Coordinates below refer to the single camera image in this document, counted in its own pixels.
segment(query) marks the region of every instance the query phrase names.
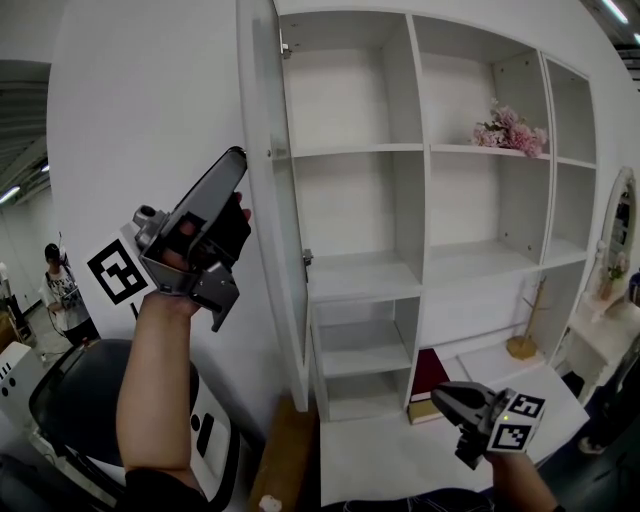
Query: shoe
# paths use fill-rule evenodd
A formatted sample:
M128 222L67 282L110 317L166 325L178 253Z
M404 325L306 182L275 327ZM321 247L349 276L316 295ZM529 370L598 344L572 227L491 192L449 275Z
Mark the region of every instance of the shoe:
M583 437L578 441L578 450L587 455L601 455L606 449L606 446L591 444L591 440L588 437Z

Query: forearm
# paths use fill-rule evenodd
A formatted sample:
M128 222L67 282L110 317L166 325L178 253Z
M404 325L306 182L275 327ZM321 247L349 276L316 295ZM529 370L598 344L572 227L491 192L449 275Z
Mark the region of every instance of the forearm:
M535 466L525 454L493 455L493 487L496 497L514 510L552 512L558 506Z
M142 304L116 418L127 470L189 471L190 323L170 297Z

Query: yellow book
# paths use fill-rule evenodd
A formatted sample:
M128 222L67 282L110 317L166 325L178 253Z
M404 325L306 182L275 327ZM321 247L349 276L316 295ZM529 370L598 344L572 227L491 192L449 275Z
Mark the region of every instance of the yellow book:
M436 418L444 416L432 400L421 400L420 402L410 403L408 413L409 422L412 425L435 420Z

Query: fluorescent light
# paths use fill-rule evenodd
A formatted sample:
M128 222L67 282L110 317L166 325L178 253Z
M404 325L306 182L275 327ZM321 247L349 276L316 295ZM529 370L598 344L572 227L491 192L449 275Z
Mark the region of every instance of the fluorescent light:
M620 8L613 3L612 0L602 0L602 2L604 3L604 5L606 5L609 8L609 10L613 13L613 15L616 18L618 18L622 23L624 23L625 25L629 23L629 20L627 19L627 17L623 14Z
M20 192L20 187L13 187L5 195L0 197L0 204L4 203L7 199L15 196L18 192Z

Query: red book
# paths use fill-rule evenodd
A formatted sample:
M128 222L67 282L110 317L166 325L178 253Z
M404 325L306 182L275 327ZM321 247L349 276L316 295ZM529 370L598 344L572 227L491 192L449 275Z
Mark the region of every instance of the red book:
M442 382L449 382L449 377L436 351L432 348L421 350L418 353L416 373L413 377L411 401L417 402L431 398L431 392Z

